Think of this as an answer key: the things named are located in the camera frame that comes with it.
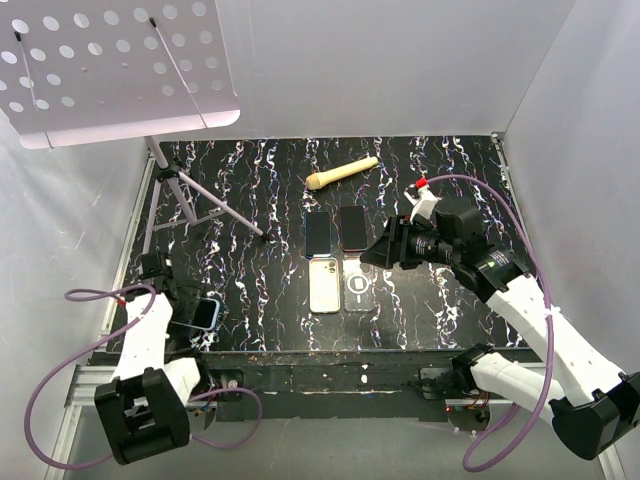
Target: gold smartphone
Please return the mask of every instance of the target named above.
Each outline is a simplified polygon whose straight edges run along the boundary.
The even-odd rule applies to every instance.
[[[309,307],[313,313],[340,311],[340,272],[335,258],[309,260]]]

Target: black smartphone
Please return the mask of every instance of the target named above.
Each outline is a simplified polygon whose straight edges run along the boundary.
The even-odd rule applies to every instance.
[[[331,215],[329,212],[307,212],[305,217],[305,256],[331,255]]]
[[[345,252],[367,249],[367,227],[364,208],[358,205],[340,207],[340,242]]]
[[[218,323],[221,308],[222,305],[219,300],[215,298],[201,298],[198,306],[196,307],[192,323],[171,323],[181,325],[183,327],[195,328],[196,330],[202,330],[205,332],[212,332]]]

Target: clear phone case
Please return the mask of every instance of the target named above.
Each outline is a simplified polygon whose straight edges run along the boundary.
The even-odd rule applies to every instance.
[[[344,283],[344,308],[347,312],[370,312],[375,307],[373,297],[373,275],[367,265],[363,271],[358,257],[347,257],[342,261]]]

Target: music stand tripod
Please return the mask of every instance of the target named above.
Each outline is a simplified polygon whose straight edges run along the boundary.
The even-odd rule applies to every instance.
[[[260,238],[264,242],[271,241],[271,237],[268,233],[251,223],[249,220],[244,218],[238,212],[236,212],[233,208],[227,205],[225,202],[220,200],[218,197],[209,192],[206,188],[200,185],[198,182],[193,180],[189,175],[187,175],[181,168],[181,166],[175,161],[168,161],[167,158],[162,153],[160,149],[160,144],[158,141],[152,136],[144,137],[147,145],[151,149],[153,156],[155,157],[156,163],[158,167],[160,167],[160,173],[157,175],[154,185],[153,185],[153,193],[151,195],[151,205],[149,206],[149,217],[147,219],[147,227],[144,234],[144,244],[142,247],[142,253],[148,253],[151,248],[151,235],[155,230],[159,230],[161,228],[169,227],[169,226],[177,226],[183,223],[188,223],[189,225],[197,225],[199,223],[206,222],[207,220],[211,220],[223,213],[228,213],[233,218],[238,220],[243,225],[246,225],[250,230],[253,230],[257,233]],[[211,214],[207,215],[203,218],[198,218],[196,216],[195,211],[189,205],[186,197],[182,193],[182,189],[180,188],[180,184],[178,183],[178,179],[181,179],[183,182],[187,184],[187,187],[191,187],[197,192],[199,192],[205,198],[211,200],[218,207]],[[158,209],[158,200],[160,198],[160,190],[162,189],[162,184],[167,182],[169,188],[171,188],[171,192],[176,197],[176,200],[180,204],[182,208],[182,212],[184,213],[186,219],[179,220],[177,222],[170,222],[163,225],[155,226],[156,213]]]

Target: tripod leg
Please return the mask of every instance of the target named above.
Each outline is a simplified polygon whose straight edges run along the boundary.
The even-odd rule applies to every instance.
[[[144,137],[144,139],[147,142],[147,145],[149,145],[149,148],[151,149],[151,151],[153,152],[153,156],[155,157],[158,166],[162,169],[167,168],[169,166],[169,162],[167,162],[167,159],[165,158],[164,153],[162,153],[162,150],[160,149],[160,144],[158,143],[158,141],[153,137]],[[176,200],[178,200],[178,203],[182,207],[182,211],[184,212],[185,217],[187,217],[187,220],[189,221],[189,223],[191,224],[195,223],[198,220],[198,218],[196,217],[195,212],[191,209],[191,205],[189,205],[189,202],[187,201],[184,194],[182,193],[182,190],[180,189],[180,184],[178,183],[178,179],[169,178],[167,179],[167,183],[169,184],[169,187],[171,188],[173,195],[176,197]]]
[[[264,240],[265,242],[268,242],[269,240],[271,240],[271,238],[269,237],[269,234],[265,233],[264,231],[262,231],[261,229],[256,227],[253,223],[251,223],[249,220],[244,218],[242,215],[240,215],[238,212],[236,212],[229,205],[227,205],[222,200],[220,200],[218,197],[213,195],[211,192],[209,192],[207,189],[205,189],[199,183],[197,183],[194,180],[192,180],[187,174],[185,174],[184,172],[180,172],[180,178],[182,179],[183,182],[185,182],[187,185],[189,185],[194,190],[197,190],[198,192],[200,192],[204,197],[206,197],[209,200],[211,200],[218,207],[223,209],[225,212],[227,212],[233,218],[238,220],[240,223],[242,223],[243,225],[247,226],[248,228],[250,228],[251,230],[256,232],[258,235],[260,235],[260,238],[262,238],[262,240]]]
[[[149,206],[149,218],[147,218],[147,229],[144,232],[144,244],[142,253],[149,253],[151,248],[151,235],[153,234],[153,226],[156,223],[156,210],[158,209],[158,199],[160,198],[160,188],[162,184],[155,181],[153,184],[153,193],[151,195],[151,205]]]

